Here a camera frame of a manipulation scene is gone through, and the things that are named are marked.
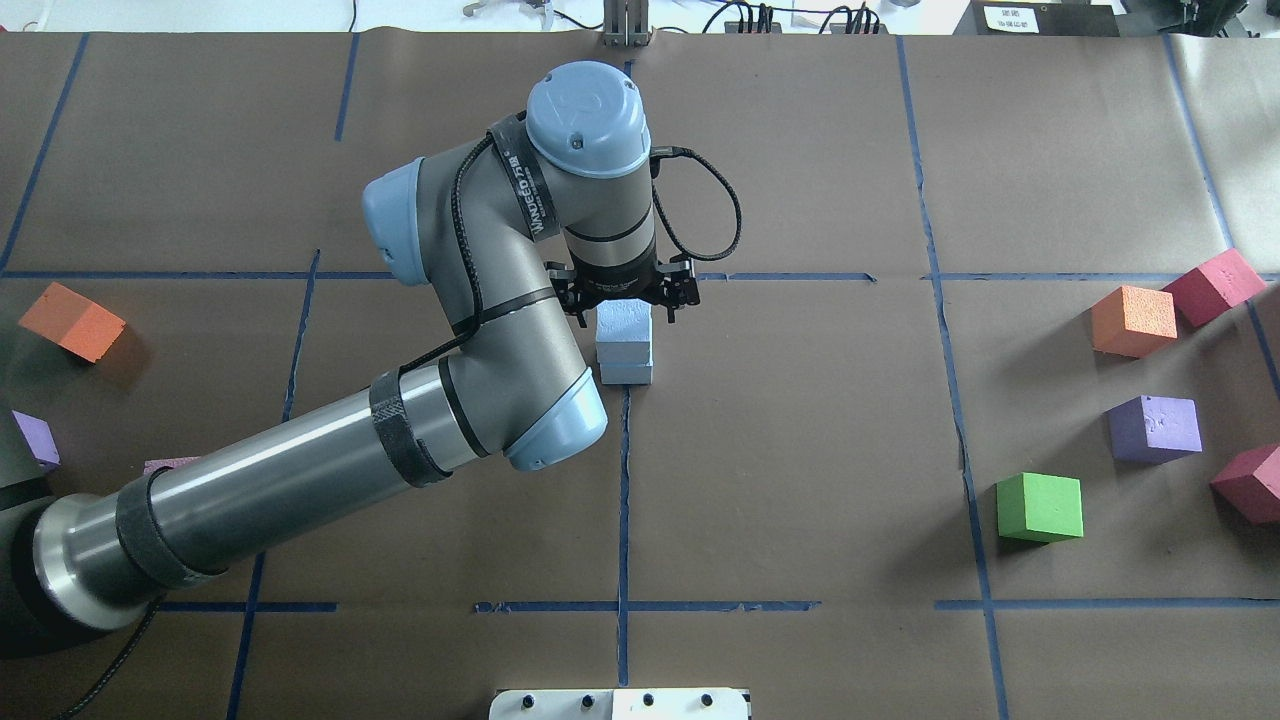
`blue plastic cap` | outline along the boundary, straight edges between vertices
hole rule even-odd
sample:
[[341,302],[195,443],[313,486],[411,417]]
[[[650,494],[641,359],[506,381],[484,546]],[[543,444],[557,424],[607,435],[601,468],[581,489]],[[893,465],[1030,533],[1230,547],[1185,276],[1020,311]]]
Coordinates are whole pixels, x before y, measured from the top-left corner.
[[525,128],[553,165],[585,178],[618,178],[649,159],[640,91],[604,63],[579,60],[552,70],[529,94]]
[[428,284],[417,242],[417,170],[422,158],[365,186],[365,224],[383,260],[404,284]]
[[504,452],[517,470],[541,470],[590,447],[609,424],[588,368],[525,434]]

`green cube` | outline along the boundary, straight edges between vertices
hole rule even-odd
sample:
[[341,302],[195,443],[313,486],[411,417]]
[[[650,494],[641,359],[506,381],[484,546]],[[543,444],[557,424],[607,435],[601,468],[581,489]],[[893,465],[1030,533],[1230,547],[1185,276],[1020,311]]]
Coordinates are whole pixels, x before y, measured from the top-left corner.
[[1080,480],[1021,473],[996,483],[1000,536],[1037,542],[1084,537]]

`light blue block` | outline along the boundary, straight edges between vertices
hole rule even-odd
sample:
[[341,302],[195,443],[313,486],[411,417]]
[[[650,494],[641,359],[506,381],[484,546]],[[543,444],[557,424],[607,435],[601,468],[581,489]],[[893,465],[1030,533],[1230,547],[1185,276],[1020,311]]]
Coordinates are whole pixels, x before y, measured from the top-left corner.
[[653,365],[653,307],[605,300],[595,309],[595,359],[604,365]]
[[653,354],[644,363],[600,363],[600,383],[607,386],[653,384]]

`purple cube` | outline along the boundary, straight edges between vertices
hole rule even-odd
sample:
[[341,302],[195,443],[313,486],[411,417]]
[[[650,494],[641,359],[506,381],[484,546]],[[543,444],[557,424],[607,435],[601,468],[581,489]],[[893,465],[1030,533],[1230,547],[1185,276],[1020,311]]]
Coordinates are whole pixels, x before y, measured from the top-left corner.
[[1201,451],[1196,401],[1143,395],[1107,411],[1111,455],[1158,465]]
[[18,420],[22,436],[27,438],[27,447],[36,456],[36,462],[40,462],[40,469],[45,474],[56,470],[63,460],[58,456],[58,446],[54,445],[54,434],[49,432],[49,423],[18,411],[14,411],[13,419]]

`white floor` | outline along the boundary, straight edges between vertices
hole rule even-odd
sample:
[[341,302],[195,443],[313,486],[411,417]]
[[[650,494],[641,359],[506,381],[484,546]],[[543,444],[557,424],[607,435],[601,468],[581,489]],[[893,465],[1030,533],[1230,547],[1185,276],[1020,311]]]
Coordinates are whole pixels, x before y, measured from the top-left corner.
[[[585,24],[602,18],[602,0],[553,0],[554,8]],[[1119,0],[1093,0],[1119,6]],[[1245,27],[1280,37],[1280,19],[1263,13],[1266,0],[1253,0],[1242,13]],[[356,29],[379,26],[413,31],[539,32],[543,15],[525,0],[488,0],[466,17],[468,0],[356,0]],[[776,8],[829,9],[840,0],[777,0]],[[888,0],[869,0],[895,35],[950,35],[968,0],[920,0],[899,8]],[[653,26],[699,32],[719,3],[712,0],[652,0]],[[736,10],[721,15],[736,18]],[[777,13],[785,32],[815,32],[822,15]],[[9,31],[115,32],[346,32],[352,20],[351,0],[0,0],[0,26]],[[573,29],[556,18],[552,29]]]

